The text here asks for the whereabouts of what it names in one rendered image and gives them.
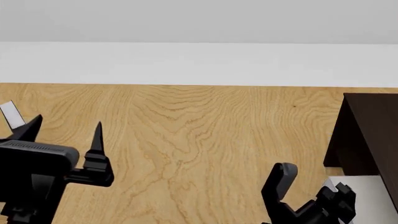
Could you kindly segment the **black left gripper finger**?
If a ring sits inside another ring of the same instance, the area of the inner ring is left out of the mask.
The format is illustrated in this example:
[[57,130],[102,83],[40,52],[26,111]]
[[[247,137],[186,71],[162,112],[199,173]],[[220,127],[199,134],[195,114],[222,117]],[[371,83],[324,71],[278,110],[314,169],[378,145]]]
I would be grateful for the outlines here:
[[1,104],[0,111],[12,132],[12,134],[6,139],[15,139],[29,142],[35,141],[43,121],[43,117],[41,114],[37,115],[28,123],[25,123],[20,112],[12,101]]
[[109,171],[110,169],[110,161],[104,151],[103,128],[101,122],[97,124],[91,147],[85,154],[83,168],[91,171]]

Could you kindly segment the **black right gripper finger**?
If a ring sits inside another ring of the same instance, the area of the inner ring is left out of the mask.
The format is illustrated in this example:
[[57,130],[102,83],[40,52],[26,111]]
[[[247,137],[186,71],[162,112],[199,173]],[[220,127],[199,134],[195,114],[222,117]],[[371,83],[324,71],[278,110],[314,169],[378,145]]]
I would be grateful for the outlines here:
[[337,214],[340,219],[353,219],[356,216],[356,194],[348,186],[339,182],[336,186]]
[[329,180],[326,181],[326,184],[321,187],[316,195],[317,205],[321,208],[324,208],[328,212],[335,210],[337,199],[336,192],[332,191],[330,186],[334,187],[333,185],[330,185]]

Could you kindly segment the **white book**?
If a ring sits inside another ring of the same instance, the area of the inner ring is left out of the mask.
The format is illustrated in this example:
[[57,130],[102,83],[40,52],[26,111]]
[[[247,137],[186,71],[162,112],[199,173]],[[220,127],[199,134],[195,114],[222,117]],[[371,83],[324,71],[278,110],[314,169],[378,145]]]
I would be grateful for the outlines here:
[[330,176],[324,186],[335,192],[340,182],[356,193],[356,216],[349,224],[398,224],[398,213],[380,176]]

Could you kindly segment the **dark brown wooden cabinet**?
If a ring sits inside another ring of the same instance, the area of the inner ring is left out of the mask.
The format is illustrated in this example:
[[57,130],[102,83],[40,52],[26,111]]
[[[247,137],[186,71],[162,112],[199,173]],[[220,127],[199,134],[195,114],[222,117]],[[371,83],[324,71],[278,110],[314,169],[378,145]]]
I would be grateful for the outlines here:
[[323,165],[378,175],[398,213],[398,93],[344,93]]

